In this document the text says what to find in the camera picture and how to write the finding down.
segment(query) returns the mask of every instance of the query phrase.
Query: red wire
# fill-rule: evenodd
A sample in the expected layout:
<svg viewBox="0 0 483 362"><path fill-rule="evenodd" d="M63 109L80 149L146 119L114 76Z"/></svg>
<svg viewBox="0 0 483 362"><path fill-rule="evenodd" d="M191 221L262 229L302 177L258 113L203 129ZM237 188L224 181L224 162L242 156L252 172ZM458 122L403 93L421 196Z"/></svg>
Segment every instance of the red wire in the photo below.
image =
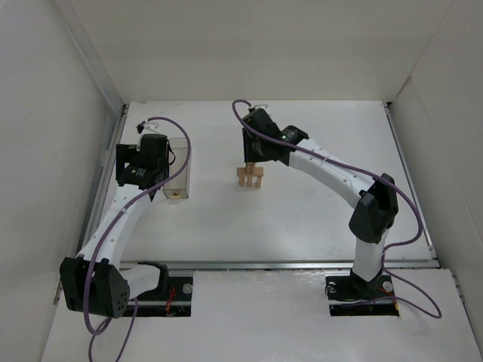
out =
<svg viewBox="0 0 483 362"><path fill-rule="evenodd" d="M388 292L387 290L384 290L383 288L381 287L377 287L377 290L380 290L381 292L385 293L385 294L389 294L390 296L392 296L392 293Z"/></svg>
<svg viewBox="0 0 483 362"><path fill-rule="evenodd" d="M174 287L172 287L170 290L169 290L169 299L168 301L166 302L166 317L168 316L169 314L169 310L171 309L171 302L173 302L173 298L174 298L174 295L176 294L176 290L174 289Z"/></svg>

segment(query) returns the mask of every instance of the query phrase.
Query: black joint cap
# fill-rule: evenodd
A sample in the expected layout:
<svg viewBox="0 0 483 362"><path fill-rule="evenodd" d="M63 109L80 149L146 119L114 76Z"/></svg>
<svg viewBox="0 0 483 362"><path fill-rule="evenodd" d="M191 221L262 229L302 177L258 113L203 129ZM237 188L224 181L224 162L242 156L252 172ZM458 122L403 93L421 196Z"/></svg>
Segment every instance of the black joint cap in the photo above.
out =
<svg viewBox="0 0 483 362"><path fill-rule="evenodd" d="M84 311L84 284L89 261L82 258L65 258L60 265L60 280L67 308ZM119 270L107 259L96 262L89 290L89 313L108 318L119 318L128 307L129 284Z"/></svg>
<svg viewBox="0 0 483 362"><path fill-rule="evenodd" d="M385 173L381 177L394 183L394 179ZM361 200L354 209L349 228L362 241L379 244L383 233L394 224L398 211L395 190L376 181L367 192L361 193Z"/></svg>
<svg viewBox="0 0 483 362"><path fill-rule="evenodd" d="M141 133L144 131L144 124L145 124L145 123L146 123L145 121L142 121L141 123L139 123L139 124L136 126L137 132L138 132L139 134L141 134Z"/></svg>
<svg viewBox="0 0 483 362"><path fill-rule="evenodd" d="M295 126L288 126L284 130L280 130L265 109L250 109L250 113L243 119L254 130L274 140L296 145L303 139L309 139L307 133ZM281 161L287 166L290 153L294 151L290 147L255 136L246 129L243 129L243 148L245 162Z"/></svg>

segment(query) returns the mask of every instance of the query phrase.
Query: white panel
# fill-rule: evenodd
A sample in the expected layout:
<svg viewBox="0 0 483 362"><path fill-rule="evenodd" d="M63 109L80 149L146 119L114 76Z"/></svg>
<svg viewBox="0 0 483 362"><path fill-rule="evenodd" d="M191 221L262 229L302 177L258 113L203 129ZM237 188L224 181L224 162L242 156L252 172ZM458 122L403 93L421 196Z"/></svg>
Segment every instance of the white panel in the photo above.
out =
<svg viewBox="0 0 483 362"><path fill-rule="evenodd" d="M129 100L392 100L451 0L72 0Z"/></svg>
<svg viewBox="0 0 483 362"><path fill-rule="evenodd" d="M106 107L45 0L0 9L0 351L39 359L73 252Z"/></svg>
<svg viewBox="0 0 483 362"><path fill-rule="evenodd" d="M79 50L79 56L88 68L93 80L102 93L111 116L114 119L119 117L119 110L124 106L117 89L115 89L109 74L106 71L99 55L97 54L92 41L89 39L82 22L77 16L77 12L70 0L51 0L59 9L63 24L69 33L75 48Z"/></svg>
<svg viewBox="0 0 483 362"><path fill-rule="evenodd" d="M274 120L305 130L321 147L348 164L392 175L409 192L381 102L272 101ZM240 112L247 108L240 105ZM148 117L173 118L192 137L189 199L166 200L162 192L141 216L123 260L353 260L352 208L312 177L280 162L264 167L262 188L240 187L242 127L231 102L131 103L122 143L139 139L136 125ZM181 133L159 122L169 137ZM105 205L117 183L112 176ZM400 211L387 243L412 238L416 221L399 198ZM388 259L430 259L425 238L394 248Z"/></svg>
<svg viewBox="0 0 483 362"><path fill-rule="evenodd" d="M456 0L394 103L395 123L445 267L483 345L483 2Z"/></svg>
<svg viewBox="0 0 483 362"><path fill-rule="evenodd" d="M138 318L122 360L170 362L481 362L463 305L445 270L399 271L441 307L434 320L404 303L401 317L330 317L319 271L195 274L190 318ZM415 289L395 292L431 308ZM94 360L113 360L130 318L94 343ZM60 303L44 362L84 362L90 335L82 314Z"/></svg>

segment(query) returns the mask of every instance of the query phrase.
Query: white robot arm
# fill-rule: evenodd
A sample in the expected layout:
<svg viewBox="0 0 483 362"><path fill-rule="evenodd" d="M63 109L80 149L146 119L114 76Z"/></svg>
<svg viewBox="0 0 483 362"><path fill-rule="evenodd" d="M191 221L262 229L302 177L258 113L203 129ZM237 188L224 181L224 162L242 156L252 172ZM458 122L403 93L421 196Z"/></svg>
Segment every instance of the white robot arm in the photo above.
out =
<svg viewBox="0 0 483 362"><path fill-rule="evenodd" d="M267 106L254 106L243 123L276 141L297 145L319 155L339 161L320 147L309 135L295 126L280 130L271 119ZM344 299L373 299L380 287L381 256L389 228L398 212L395 191L369 176L312 157L278 143L272 143L247 128L243 129L245 162L280 161L309 174L340 195L354 209L349 228L355 235L355 259ZM389 175L382 175L391 183Z"/></svg>
<svg viewBox="0 0 483 362"><path fill-rule="evenodd" d="M89 293L89 313L111 318L122 316L133 299L148 290L168 286L166 265L140 263L127 271L119 271L121 257L143 211L153 200L156 190L125 205L145 190L168 178L170 151L168 138L159 133L157 124L138 126L141 133L137 145L116 146L116 180L118 188L110 208L89 242L76 258L65 258L60 267L67 307L83 311L82 298L87 267L102 235L108 232L95 260ZM109 229L112 221L123 212Z"/></svg>

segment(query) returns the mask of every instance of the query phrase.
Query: white table surface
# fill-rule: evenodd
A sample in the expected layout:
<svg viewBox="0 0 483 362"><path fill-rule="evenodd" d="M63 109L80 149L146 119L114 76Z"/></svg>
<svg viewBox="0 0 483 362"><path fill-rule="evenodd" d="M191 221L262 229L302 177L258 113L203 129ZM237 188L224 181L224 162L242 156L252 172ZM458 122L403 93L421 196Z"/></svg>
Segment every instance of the white table surface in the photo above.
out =
<svg viewBox="0 0 483 362"><path fill-rule="evenodd" d="M267 103L280 128L306 131L345 162L386 172L409 192L395 141L379 101L253 101ZM243 115L246 108L239 106ZM178 121L193 146L189 199L172 201L162 192L141 216L124 261L350 261L355 237L348 227L352 209L332 190L280 162L259 164L261 189L238 185L244 166L242 129L231 102L132 102L122 143L137 143L136 125L152 116ZM181 137L171 124L162 130ZM112 175L104 212L117 183ZM398 198L399 214L388 243L411 238L415 218ZM391 259L430 259L426 239L392 249Z"/></svg>
<svg viewBox="0 0 483 362"><path fill-rule="evenodd" d="M195 273L192 317L138 318L123 361L481 362L447 270L404 270L440 305L435 320L399 303L400 317L331 317L320 271ZM431 308L395 280L399 296ZM93 318L97 325L101 318ZM114 360L130 318L94 343L94 360ZM43 362L85 362L90 335L82 313L57 308Z"/></svg>

